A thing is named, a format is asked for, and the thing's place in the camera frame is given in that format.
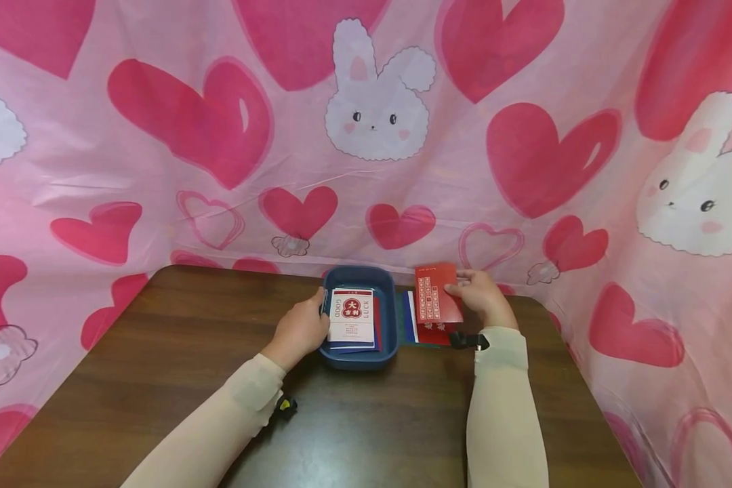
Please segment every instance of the brown table surface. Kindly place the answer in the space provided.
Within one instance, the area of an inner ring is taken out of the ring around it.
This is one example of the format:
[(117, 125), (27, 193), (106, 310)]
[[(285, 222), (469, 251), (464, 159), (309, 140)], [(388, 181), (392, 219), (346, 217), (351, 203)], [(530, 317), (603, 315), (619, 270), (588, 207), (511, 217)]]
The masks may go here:
[[(320, 279), (174, 266), (158, 272), (0, 459), (0, 488), (118, 487)], [(550, 317), (510, 298), (529, 343), (551, 487), (639, 487)], [(464, 487), (472, 351), (404, 346), (378, 373), (312, 354), (223, 487)]]

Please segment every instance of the white card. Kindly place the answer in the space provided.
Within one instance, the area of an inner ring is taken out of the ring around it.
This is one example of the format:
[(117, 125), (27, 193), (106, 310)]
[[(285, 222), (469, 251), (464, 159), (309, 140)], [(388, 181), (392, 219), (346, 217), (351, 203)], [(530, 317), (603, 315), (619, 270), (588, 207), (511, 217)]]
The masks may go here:
[(374, 292), (334, 288), (331, 292), (331, 342), (374, 342)]

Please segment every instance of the hand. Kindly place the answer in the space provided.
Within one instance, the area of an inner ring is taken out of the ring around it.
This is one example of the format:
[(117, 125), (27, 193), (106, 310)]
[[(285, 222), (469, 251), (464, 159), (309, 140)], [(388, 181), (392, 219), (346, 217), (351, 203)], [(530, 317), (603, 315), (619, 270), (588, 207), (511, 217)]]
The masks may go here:
[(274, 338), (262, 354), (286, 371), (293, 369), (305, 355), (319, 348), (328, 335), (331, 321), (328, 315), (320, 315), (324, 292), (322, 287), (314, 297), (296, 303), (279, 320)]
[(445, 291), (464, 301), (483, 320), (485, 327), (517, 329), (515, 314), (508, 300), (485, 271), (462, 269), (457, 272), (458, 284), (445, 285)]

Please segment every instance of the blue plastic tray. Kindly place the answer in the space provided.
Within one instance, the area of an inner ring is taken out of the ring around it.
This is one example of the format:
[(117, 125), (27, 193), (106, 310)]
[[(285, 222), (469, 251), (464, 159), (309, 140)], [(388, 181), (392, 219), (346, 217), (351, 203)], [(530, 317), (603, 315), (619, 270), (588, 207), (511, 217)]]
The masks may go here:
[(331, 291), (334, 288), (363, 288), (374, 291), (380, 299), (380, 331), (382, 350), (339, 354), (329, 349), (328, 341), (320, 346), (320, 353), (326, 363), (336, 369), (349, 371), (375, 371), (383, 369), (399, 349), (396, 285), (384, 269), (371, 266), (336, 266), (323, 279), (325, 303), (323, 312), (330, 313)]

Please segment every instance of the arm sleeve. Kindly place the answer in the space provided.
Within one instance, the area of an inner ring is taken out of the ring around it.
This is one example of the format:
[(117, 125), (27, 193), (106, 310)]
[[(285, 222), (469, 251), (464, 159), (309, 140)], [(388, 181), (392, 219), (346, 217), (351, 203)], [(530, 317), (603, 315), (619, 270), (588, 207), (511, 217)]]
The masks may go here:
[(526, 339), (504, 327), (481, 334), (490, 346), (474, 354), (469, 488), (546, 488), (548, 463), (529, 385)]
[(285, 371), (258, 354), (146, 456), (123, 488), (216, 488), (268, 424)]

